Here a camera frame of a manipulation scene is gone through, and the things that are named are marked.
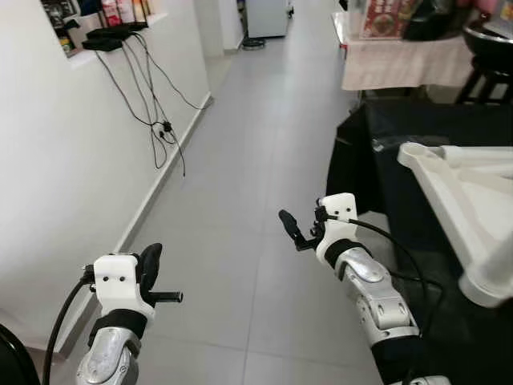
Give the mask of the white plastic table top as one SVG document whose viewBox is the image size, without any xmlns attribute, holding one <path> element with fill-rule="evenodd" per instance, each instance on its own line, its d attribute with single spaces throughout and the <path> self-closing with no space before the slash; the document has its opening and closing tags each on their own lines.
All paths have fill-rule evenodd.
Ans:
<svg viewBox="0 0 513 385">
<path fill-rule="evenodd" d="M 513 293 L 513 276 L 506 285 L 492 277 L 497 243 L 513 234 L 513 179 L 462 169 L 498 161 L 447 160 L 440 147 L 406 142 L 397 161 L 414 174 L 457 254 L 464 271 L 461 292 L 477 305 L 499 307 Z"/>
</svg>

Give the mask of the clear adhesive tape patch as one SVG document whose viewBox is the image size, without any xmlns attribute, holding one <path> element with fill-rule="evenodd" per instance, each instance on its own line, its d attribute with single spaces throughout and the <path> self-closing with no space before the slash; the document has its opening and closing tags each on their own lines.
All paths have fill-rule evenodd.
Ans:
<svg viewBox="0 0 513 385">
<path fill-rule="evenodd" d="M 385 136 L 385 138 L 373 138 L 370 141 L 371 150 L 374 152 L 385 152 L 398 149 L 401 144 L 406 143 L 403 136 Z"/>
</svg>

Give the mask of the black bowl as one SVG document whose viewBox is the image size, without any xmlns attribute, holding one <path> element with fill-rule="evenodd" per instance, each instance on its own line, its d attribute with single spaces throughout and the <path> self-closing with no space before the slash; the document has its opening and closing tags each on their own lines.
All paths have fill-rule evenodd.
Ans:
<svg viewBox="0 0 513 385">
<path fill-rule="evenodd" d="M 463 30 L 465 44 L 473 58 L 487 69 L 512 73 L 513 41 L 484 26 L 484 22 L 475 21 L 465 25 Z"/>
</svg>

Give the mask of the black flat box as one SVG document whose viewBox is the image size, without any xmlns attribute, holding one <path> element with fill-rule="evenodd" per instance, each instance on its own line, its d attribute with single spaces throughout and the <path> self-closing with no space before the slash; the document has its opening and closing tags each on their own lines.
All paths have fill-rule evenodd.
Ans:
<svg viewBox="0 0 513 385">
<path fill-rule="evenodd" d="M 119 38 L 88 38 L 82 42 L 82 47 L 88 51 L 110 52 L 123 47 Z"/>
<path fill-rule="evenodd" d="M 87 32 L 88 39 L 120 39 L 124 40 L 140 30 L 149 26 L 149 22 L 126 22 L 119 23 L 116 26 L 107 26 L 107 28 L 98 28 Z"/>
</svg>

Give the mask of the white fridge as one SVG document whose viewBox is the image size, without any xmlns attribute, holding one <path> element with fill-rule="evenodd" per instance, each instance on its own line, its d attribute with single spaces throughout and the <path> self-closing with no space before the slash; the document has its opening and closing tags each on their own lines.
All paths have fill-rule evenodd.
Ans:
<svg viewBox="0 0 513 385">
<path fill-rule="evenodd" d="M 286 36 L 292 12 L 292 0 L 244 0 L 247 37 Z"/>
</svg>

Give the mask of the black tablecloth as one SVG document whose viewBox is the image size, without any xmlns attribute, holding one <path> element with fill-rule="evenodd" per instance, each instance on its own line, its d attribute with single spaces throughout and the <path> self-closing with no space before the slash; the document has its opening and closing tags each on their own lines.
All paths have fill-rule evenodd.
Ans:
<svg viewBox="0 0 513 385">
<path fill-rule="evenodd" d="M 326 193 L 352 193 L 359 213 L 380 213 L 401 245 L 399 292 L 418 322 L 431 322 L 422 369 L 452 385 L 513 385 L 511 308 L 480 307 L 458 288 L 462 265 L 398 149 L 374 152 L 371 139 L 403 136 L 439 146 L 510 146 L 510 105 L 444 105 L 370 100 L 338 125 Z"/>
</svg>

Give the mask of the red printed box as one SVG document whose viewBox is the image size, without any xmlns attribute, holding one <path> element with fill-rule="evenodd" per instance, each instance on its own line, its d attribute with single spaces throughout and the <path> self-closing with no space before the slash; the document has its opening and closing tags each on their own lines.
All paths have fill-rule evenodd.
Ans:
<svg viewBox="0 0 513 385">
<path fill-rule="evenodd" d="M 359 37 L 367 40 L 401 39 L 421 0 L 366 0 Z"/>
</svg>

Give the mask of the beige tablecloth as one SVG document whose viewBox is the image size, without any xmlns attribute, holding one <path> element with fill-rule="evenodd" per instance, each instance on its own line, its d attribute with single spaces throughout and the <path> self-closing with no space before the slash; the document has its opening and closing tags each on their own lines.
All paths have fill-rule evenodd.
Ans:
<svg viewBox="0 0 513 385">
<path fill-rule="evenodd" d="M 462 37 L 429 42 L 364 40 L 348 32 L 347 11 L 334 12 L 338 45 L 345 52 L 341 89 L 461 87 L 472 71 L 472 54 Z"/>
</svg>

